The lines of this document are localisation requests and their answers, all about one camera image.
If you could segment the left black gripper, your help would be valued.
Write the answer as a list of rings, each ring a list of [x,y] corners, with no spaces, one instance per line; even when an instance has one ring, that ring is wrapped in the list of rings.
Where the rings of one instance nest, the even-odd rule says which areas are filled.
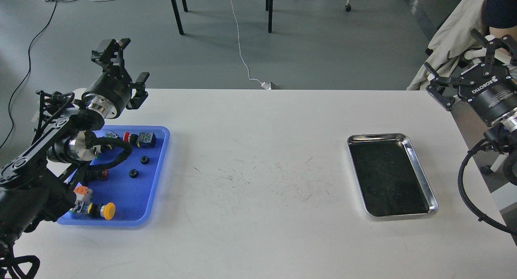
[[[148,97],[145,82],[150,73],[142,72],[135,83],[124,84],[118,79],[131,79],[124,67],[123,51],[129,45],[129,38],[102,40],[90,59],[102,67],[103,73],[83,93],[82,100],[88,109],[100,113],[105,119],[118,118],[125,106],[128,110],[139,109]]]

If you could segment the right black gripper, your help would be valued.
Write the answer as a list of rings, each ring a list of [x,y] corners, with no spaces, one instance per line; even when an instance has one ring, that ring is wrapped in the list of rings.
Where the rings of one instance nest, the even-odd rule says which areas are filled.
[[[460,78],[439,76],[425,62],[424,67],[431,77],[425,91],[450,111],[456,99],[443,93],[445,88],[457,89],[458,97],[471,106],[486,126],[491,127],[516,112],[516,80],[506,67],[517,65],[516,41],[510,35],[488,40],[476,29],[471,30],[471,36],[482,45],[478,50],[471,50],[471,60],[484,57],[484,62],[462,73]],[[503,65],[494,65],[495,59]]]

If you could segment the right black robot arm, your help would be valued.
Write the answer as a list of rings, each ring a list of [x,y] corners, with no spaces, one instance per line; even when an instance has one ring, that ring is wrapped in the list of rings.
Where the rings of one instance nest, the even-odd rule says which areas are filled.
[[[517,113],[517,84],[511,76],[508,65],[516,65],[516,41],[509,35],[502,38],[486,38],[476,29],[471,30],[472,37],[482,46],[480,50],[465,53],[465,58],[472,60],[473,65],[460,76],[443,77],[429,63],[424,66],[430,73],[430,84],[425,88],[432,97],[450,110],[456,99],[469,104],[474,112],[489,129],[484,133],[484,139],[467,152],[458,171],[458,190],[460,196],[479,221],[516,235],[516,230],[493,220],[480,211],[467,196],[464,188],[464,170],[469,160],[479,151],[493,151],[499,157],[492,165],[483,166],[483,174],[502,169],[504,177],[513,185],[516,184],[516,113]],[[444,96],[445,86],[457,90],[457,96]]]

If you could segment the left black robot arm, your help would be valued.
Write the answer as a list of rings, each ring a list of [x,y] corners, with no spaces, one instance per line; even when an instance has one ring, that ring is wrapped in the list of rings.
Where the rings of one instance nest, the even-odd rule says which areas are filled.
[[[135,82],[124,67],[123,52],[130,39],[102,40],[91,60],[102,67],[99,78],[80,99],[73,92],[38,91],[38,126],[32,144],[1,168],[1,277],[33,279],[40,260],[15,257],[13,247],[22,233],[42,221],[57,221],[75,206],[76,185],[89,172],[101,172],[124,162],[136,138],[97,137],[105,119],[118,118],[124,109],[139,109],[147,99],[140,73]]]

